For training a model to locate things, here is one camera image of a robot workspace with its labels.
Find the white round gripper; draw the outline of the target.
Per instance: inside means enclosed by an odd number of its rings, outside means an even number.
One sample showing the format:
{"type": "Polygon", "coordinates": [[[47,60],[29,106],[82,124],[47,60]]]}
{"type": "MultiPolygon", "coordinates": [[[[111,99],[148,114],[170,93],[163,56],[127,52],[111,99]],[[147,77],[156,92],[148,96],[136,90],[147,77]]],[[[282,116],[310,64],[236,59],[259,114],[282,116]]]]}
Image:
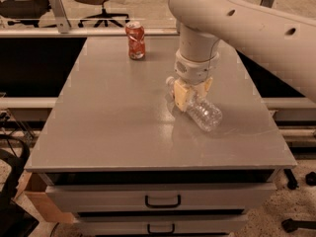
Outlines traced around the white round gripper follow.
{"type": "Polygon", "coordinates": [[[200,95],[208,93],[213,81],[211,75],[218,60],[218,52],[213,58],[203,62],[190,61],[184,58],[179,51],[176,52],[174,70],[181,79],[177,79],[174,83],[174,96],[175,104],[181,112],[187,110],[196,90],[200,95]],[[196,90],[186,82],[195,85],[196,90]]]}

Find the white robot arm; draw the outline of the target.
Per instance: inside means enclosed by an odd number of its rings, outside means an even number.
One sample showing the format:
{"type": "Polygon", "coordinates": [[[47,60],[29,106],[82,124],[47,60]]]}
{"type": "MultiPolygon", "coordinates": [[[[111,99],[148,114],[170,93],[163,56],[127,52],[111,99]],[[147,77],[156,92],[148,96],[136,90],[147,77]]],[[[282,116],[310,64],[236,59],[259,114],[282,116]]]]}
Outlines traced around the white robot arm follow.
{"type": "Polygon", "coordinates": [[[243,0],[168,0],[180,23],[175,71],[198,85],[211,76],[223,40],[316,101],[316,22],[243,0]]]}

